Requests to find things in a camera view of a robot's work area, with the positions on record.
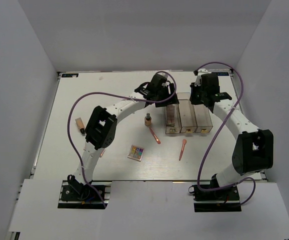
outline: cable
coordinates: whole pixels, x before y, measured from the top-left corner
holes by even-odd
[[[167,97],[166,99],[164,100],[161,100],[161,101],[151,101],[151,100],[146,100],[146,99],[139,99],[139,98],[133,98],[134,101],[136,102],[146,102],[146,103],[150,103],[150,104],[160,104],[160,103],[163,103],[163,102],[166,102],[168,101],[169,99],[171,99],[175,94],[176,94],[176,90],[177,90],[177,84],[176,84],[176,81],[174,79],[174,77],[166,72],[166,71],[157,71],[155,74],[167,74],[173,81],[174,83],[174,91],[173,93],[171,94],[171,96]],[[116,95],[116,94],[111,94],[111,93],[106,93],[106,92],[101,92],[101,91],[95,91],[95,92],[89,92],[89,93],[86,93],[84,95],[82,95],[81,97],[79,97],[75,102],[74,104],[72,105],[71,107],[71,110],[70,110],[70,113],[69,113],[69,116],[68,116],[68,121],[67,121],[67,125],[66,125],[66,131],[67,131],[67,135],[68,135],[68,139],[69,139],[69,142],[73,148],[73,150],[75,151],[75,153],[78,155],[78,158],[80,160],[80,165],[81,165],[81,172],[82,172],[82,177],[83,177],[83,180],[85,182],[85,184],[87,184],[89,187],[91,187],[99,196],[104,208],[106,208],[106,204],[105,204],[105,201],[103,200],[103,198],[101,197],[101,194],[98,192],[98,190],[92,186],[88,181],[87,181],[87,178],[86,178],[86,175],[85,175],[85,169],[84,169],[84,162],[83,162],[83,159],[80,155],[80,153],[78,152],[72,138],[71,138],[71,134],[70,134],[70,122],[71,122],[71,117],[73,115],[73,111],[76,107],[76,105],[78,104],[78,102],[80,102],[81,99],[87,97],[87,96],[90,96],[90,95],[96,95],[96,94],[100,94],[100,95],[106,95],[106,96],[111,96],[111,97],[115,97],[115,98],[120,98],[120,99],[126,99],[126,100],[130,100],[130,97],[127,97],[127,96],[120,96],[120,95]]]
[[[234,70],[236,72],[236,74],[238,75],[239,77],[239,80],[240,80],[240,84],[241,84],[241,92],[240,92],[240,95],[237,99],[237,101],[235,102],[235,104],[233,105],[233,108],[230,110],[230,112],[228,113],[228,115],[225,117],[225,119],[223,120],[222,124],[220,125],[219,129],[217,130],[217,132],[215,133],[215,135],[213,136],[208,148],[206,149],[205,153],[204,153],[204,156],[202,158],[202,161],[201,161],[201,164],[200,164],[200,167],[199,167],[199,171],[198,171],[198,177],[197,177],[197,187],[200,191],[202,192],[213,192],[213,191],[218,191],[218,190],[223,190],[223,189],[227,189],[227,188],[230,188],[230,187],[233,187],[237,184],[240,184],[242,183],[243,181],[247,180],[247,179],[251,179],[253,180],[253,190],[252,190],[252,193],[251,195],[247,198],[247,200],[245,200],[243,203],[241,203],[240,205],[243,205],[245,204],[246,202],[248,202],[251,197],[253,196],[255,190],[256,190],[256,181],[252,178],[252,177],[245,177],[244,179],[242,179],[241,181],[239,181],[238,183],[233,183],[233,184],[229,184],[229,185],[226,185],[226,186],[221,186],[221,187],[216,187],[216,188],[202,188],[200,186],[200,177],[201,177],[201,173],[202,173],[202,170],[203,170],[203,166],[205,164],[205,161],[207,159],[207,156],[210,152],[210,149],[211,147],[213,146],[215,140],[217,139],[219,133],[221,132],[221,130],[224,128],[224,126],[226,125],[228,119],[230,118],[231,114],[233,113],[233,111],[235,110],[236,106],[239,104],[241,98],[243,97],[243,94],[244,94],[244,81],[243,81],[243,78],[241,77],[240,73],[231,65],[229,64],[226,64],[226,63],[223,63],[223,62],[220,62],[220,61],[211,61],[211,62],[207,62],[203,65],[201,65],[200,67],[198,67],[196,69],[196,71],[198,71],[199,69],[203,68],[204,66],[206,65],[209,65],[209,64],[221,64],[221,65],[225,65],[229,68],[231,68],[232,70]]]

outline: gray wall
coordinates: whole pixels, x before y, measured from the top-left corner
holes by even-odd
[[[270,0],[19,0],[57,71],[237,64]]]
[[[238,65],[244,77],[244,113],[274,134],[276,181],[289,214],[289,1],[273,0]]]
[[[16,0],[0,0],[0,240],[30,175],[57,74]]]

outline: purple cable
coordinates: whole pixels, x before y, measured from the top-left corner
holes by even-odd
[[[176,81],[174,79],[174,77],[166,72],[166,71],[157,71],[155,74],[160,74],[160,73],[163,73],[163,74],[167,74],[173,81],[174,83],[174,91],[173,93],[171,94],[171,96],[167,97],[166,99],[164,100],[161,100],[161,101],[151,101],[151,100],[146,100],[146,99],[139,99],[139,98],[132,98],[134,101],[136,102],[146,102],[146,103],[150,103],[150,104],[160,104],[160,103],[163,103],[163,102],[166,102],[168,101],[169,99],[171,99],[175,94],[176,94],[176,90],[177,90],[177,84],[176,84]],[[75,153],[78,155],[79,157],[79,160],[80,160],[80,165],[81,165],[81,172],[82,172],[82,177],[83,177],[83,180],[85,181],[85,183],[91,187],[99,196],[104,208],[106,208],[106,204],[105,204],[105,201],[104,199],[101,197],[101,194],[98,192],[98,190],[92,186],[86,179],[86,175],[85,175],[85,169],[84,169],[84,162],[83,162],[83,159],[80,155],[80,153],[78,152],[72,138],[71,138],[71,134],[70,134],[70,122],[71,122],[71,117],[72,117],[72,114],[73,114],[73,111],[76,107],[76,105],[78,104],[78,102],[87,97],[87,96],[90,96],[90,95],[95,95],[95,94],[100,94],[100,95],[107,95],[107,96],[111,96],[111,97],[115,97],[115,98],[120,98],[120,99],[126,99],[126,100],[130,100],[131,98],[130,97],[127,97],[127,96],[120,96],[120,95],[115,95],[115,94],[111,94],[111,93],[106,93],[106,92],[100,92],[100,91],[95,91],[95,92],[89,92],[89,93],[86,93],[84,95],[82,95],[81,97],[79,97],[75,103],[73,104],[71,110],[70,110],[70,113],[69,113],[69,116],[68,116],[68,122],[67,122],[67,125],[66,125],[66,131],[67,131],[67,135],[68,135],[68,139],[69,139],[69,142],[71,144],[71,146],[73,147]]]
[[[198,187],[198,189],[199,189],[200,191],[202,191],[202,192],[212,192],[212,191],[218,191],[218,190],[223,190],[223,189],[227,189],[227,188],[233,187],[233,186],[235,186],[235,185],[237,185],[237,184],[242,183],[243,181],[245,181],[245,180],[247,180],[247,179],[250,179],[250,180],[253,181],[253,190],[252,190],[252,193],[250,194],[250,196],[249,196],[244,202],[242,202],[242,203],[240,204],[240,206],[241,206],[241,205],[245,204],[246,202],[248,202],[248,201],[251,199],[251,197],[254,195],[254,193],[255,193],[255,190],[256,190],[256,181],[255,181],[252,177],[249,177],[249,176],[248,176],[248,177],[245,177],[244,179],[242,179],[241,181],[239,181],[239,182],[237,182],[237,183],[233,183],[233,184],[229,184],[229,185],[221,186],[221,187],[216,187],[216,188],[208,188],[208,189],[206,189],[206,188],[202,188],[201,185],[200,185],[201,173],[202,173],[202,170],[203,170],[203,166],[204,166],[204,164],[205,164],[205,161],[206,161],[206,159],[207,159],[207,156],[208,156],[208,154],[209,154],[209,152],[210,152],[210,149],[211,149],[211,147],[213,146],[214,142],[216,141],[219,133],[221,132],[221,130],[222,130],[222,129],[224,128],[224,126],[226,125],[226,123],[227,123],[228,119],[230,118],[231,114],[232,114],[233,111],[235,110],[235,107],[239,104],[239,102],[240,102],[240,100],[241,100],[241,98],[243,97],[243,94],[244,94],[244,81],[243,81],[243,78],[241,77],[240,73],[239,73],[234,67],[232,67],[232,66],[229,65],[229,64],[220,62],[220,61],[211,61],[211,62],[207,62],[207,63],[201,65],[200,67],[197,68],[197,70],[199,70],[199,69],[201,69],[201,68],[203,68],[204,66],[209,65],[209,64],[221,64],[221,65],[225,65],[225,66],[231,68],[232,70],[234,70],[234,71],[237,73],[237,75],[238,75],[238,77],[239,77],[239,80],[240,80],[241,92],[240,92],[240,95],[239,95],[236,103],[233,105],[233,108],[230,110],[230,112],[228,113],[228,115],[227,115],[227,116],[225,117],[225,119],[223,120],[221,126],[219,127],[219,129],[217,130],[217,132],[215,133],[215,135],[213,136],[213,138],[212,138],[212,140],[211,140],[208,148],[206,149],[206,151],[205,151],[205,153],[204,153],[204,156],[203,156],[203,158],[202,158],[202,161],[201,161],[201,164],[200,164],[200,167],[199,167],[199,171],[198,171],[197,187]]]

